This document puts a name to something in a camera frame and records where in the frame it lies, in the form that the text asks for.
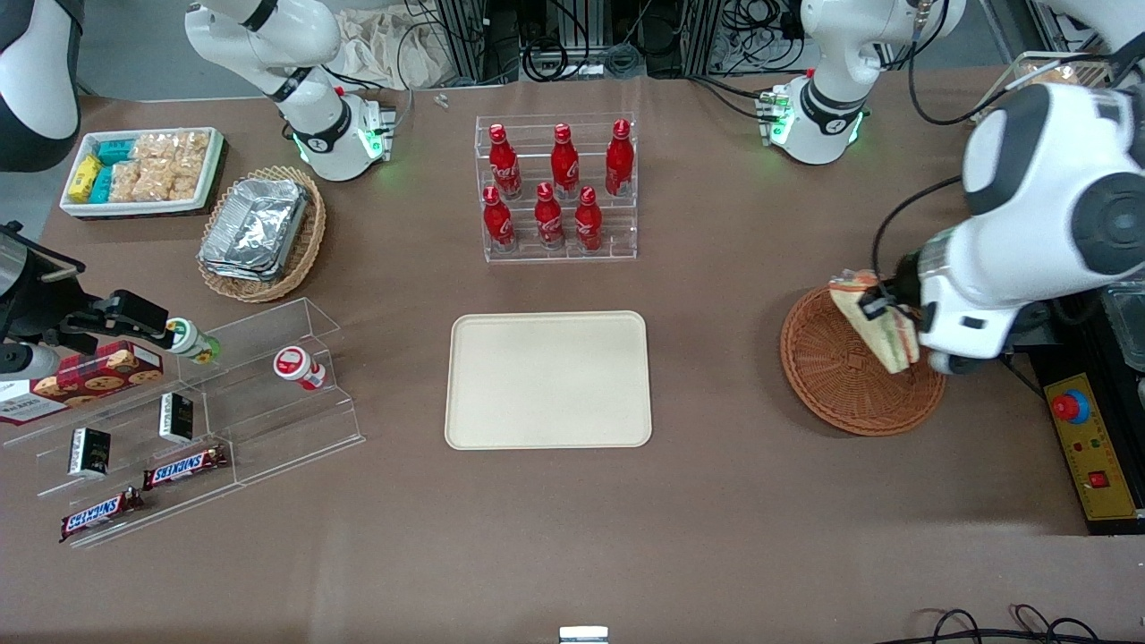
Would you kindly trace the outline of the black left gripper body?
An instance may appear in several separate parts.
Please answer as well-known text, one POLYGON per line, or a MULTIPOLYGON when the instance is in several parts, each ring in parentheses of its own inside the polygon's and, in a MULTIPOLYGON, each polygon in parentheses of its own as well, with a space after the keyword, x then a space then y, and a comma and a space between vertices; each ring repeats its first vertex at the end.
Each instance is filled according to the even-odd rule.
POLYGON ((898 309, 933 309, 935 277, 931 274, 931 252, 919 246, 900 257, 895 273, 885 282, 890 301, 898 309))

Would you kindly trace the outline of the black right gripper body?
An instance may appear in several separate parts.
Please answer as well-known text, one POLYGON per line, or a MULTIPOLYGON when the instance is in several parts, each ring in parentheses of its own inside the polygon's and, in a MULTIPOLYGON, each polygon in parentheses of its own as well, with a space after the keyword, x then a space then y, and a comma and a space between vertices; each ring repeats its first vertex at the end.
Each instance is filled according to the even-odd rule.
POLYGON ((78 274, 82 262, 3 228, 3 339, 39 343, 45 333, 89 306, 78 274))

